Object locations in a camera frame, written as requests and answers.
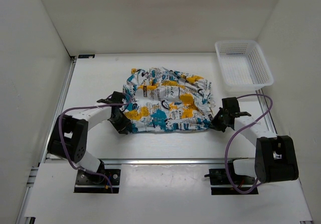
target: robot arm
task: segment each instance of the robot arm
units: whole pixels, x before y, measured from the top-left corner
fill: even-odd
[[[223,108],[211,122],[210,128],[225,131],[227,127],[238,131],[254,122],[247,112],[241,112],[237,98],[222,99]],[[232,161],[236,175],[257,177],[261,183],[296,180],[298,167],[293,141],[289,136],[277,136],[260,124],[240,132],[255,147],[255,159]]]
[[[100,99],[97,102],[105,104],[123,103],[124,100],[123,93],[114,92],[111,98]],[[104,170],[104,165],[101,160],[86,151],[87,133],[104,120],[109,120],[120,134],[127,134],[131,131],[131,122],[120,111],[119,106],[104,108],[97,106],[97,108],[86,109],[73,116],[64,115],[62,118],[62,131],[71,160],[78,166],[97,173],[101,173]],[[66,158],[59,136],[58,120],[55,123],[47,150],[50,154]]]

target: white wall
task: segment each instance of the white wall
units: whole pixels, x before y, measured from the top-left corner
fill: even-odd
[[[277,0],[42,0],[71,55],[213,52],[256,39]]]
[[[321,223],[321,0],[279,0],[258,42],[275,79],[264,89],[272,117],[294,140],[305,197]]]
[[[0,223],[14,223],[69,56],[41,0],[0,0]]]

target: printed fabric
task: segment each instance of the printed fabric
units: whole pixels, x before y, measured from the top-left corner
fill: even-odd
[[[211,84],[203,77],[163,67],[132,69],[123,86],[132,102],[122,110],[133,133],[206,130],[214,116]]]

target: black mounting plate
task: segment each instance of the black mounting plate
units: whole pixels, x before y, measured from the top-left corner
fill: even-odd
[[[119,192],[120,183],[120,169],[105,169],[103,174],[109,177],[109,180],[113,186],[112,190],[114,194]],[[83,170],[78,170],[75,181],[75,193],[111,193],[110,187],[106,188],[107,181],[103,177],[93,182],[88,174]]]
[[[255,178],[246,176],[246,175],[236,175],[234,173],[234,168],[232,163],[229,163],[229,170],[231,177],[236,185],[240,185],[242,183],[242,187],[239,187],[240,190],[246,191],[250,189],[249,186],[253,185]],[[234,190],[231,186],[230,181],[227,178],[225,168],[217,168],[217,169],[209,169],[209,174],[205,175],[205,177],[210,178],[211,182],[211,195],[239,195],[240,193]],[[250,193],[250,195],[258,194],[257,188],[254,188]]]

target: white enclosure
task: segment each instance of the white enclosure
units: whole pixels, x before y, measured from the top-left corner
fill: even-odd
[[[82,210],[77,223],[151,223],[162,216],[165,223],[300,223],[311,216],[321,223],[320,6],[321,0],[0,0],[0,222],[25,223],[26,215],[36,217],[35,224],[73,223],[77,219],[59,212]],[[89,133],[88,150],[108,163],[123,164],[123,193],[72,193],[75,172],[54,157],[46,161],[47,139],[62,108],[91,105],[120,91],[131,68],[167,66],[210,79],[217,110],[220,99],[229,96],[215,53],[214,44],[220,40],[259,43],[274,78],[263,91],[274,100],[271,116],[277,133],[293,138],[300,181],[267,184],[259,187],[258,195],[213,199],[207,196],[208,183],[193,178],[200,178],[213,160],[222,161],[231,131],[181,134],[182,140],[173,144],[180,134],[142,134],[130,140],[113,135],[103,122]],[[71,60],[78,54],[96,57]],[[266,102],[249,98],[241,101],[241,108],[258,116]],[[274,129],[271,118],[261,124]],[[230,157],[253,156],[253,146],[236,138]],[[174,165],[169,170],[175,178],[189,172],[193,178],[184,186],[197,190],[182,189],[180,178],[173,177],[173,184],[167,175],[158,183],[152,175],[158,167],[144,165],[138,172],[151,181],[149,194],[140,199],[142,182],[132,174],[133,164],[147,160],[198,161],[196,166]],[[28,176],[38,163],[32,187]],[[175,188],[178,192],[171,195]],[[167,206],[166,197],[176,204]],[[108,198],[114,206],[108,205]],[[144,200],[154,203],[146,206]],[[73,209],[75,202],[79,206]],[[148,211],[132,208],[135,203]],[[99,211],[89,218],[95,205]],[[215,206],[216,212],[208,214]],[[122,208],[128,215],[116,216]],[[175,210],[185,218],[176,219]]]

